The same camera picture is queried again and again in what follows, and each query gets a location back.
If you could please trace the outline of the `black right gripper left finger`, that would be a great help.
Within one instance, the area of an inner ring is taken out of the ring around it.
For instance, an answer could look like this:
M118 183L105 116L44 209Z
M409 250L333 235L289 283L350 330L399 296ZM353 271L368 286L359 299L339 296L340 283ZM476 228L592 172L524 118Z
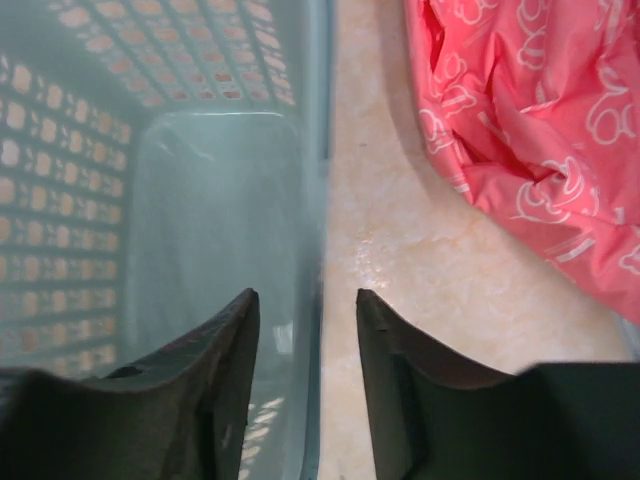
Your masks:
M103 378L3 369L2 477L236 478L259 332L259 297L247 289Z

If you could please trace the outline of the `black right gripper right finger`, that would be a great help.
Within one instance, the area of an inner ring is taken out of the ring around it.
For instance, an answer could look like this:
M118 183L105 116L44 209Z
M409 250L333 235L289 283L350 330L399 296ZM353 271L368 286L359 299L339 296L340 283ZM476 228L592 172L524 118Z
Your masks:
M356 299L380 479L635 479L639 367L542 363L510 375Z

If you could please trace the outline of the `large teal perforated basket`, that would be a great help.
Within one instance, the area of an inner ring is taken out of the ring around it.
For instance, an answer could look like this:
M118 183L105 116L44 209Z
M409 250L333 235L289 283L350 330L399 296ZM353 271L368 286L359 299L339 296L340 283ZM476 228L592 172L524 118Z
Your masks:
M1 5L1 362L103 374L240 290L239 475L313 479L330 1Z

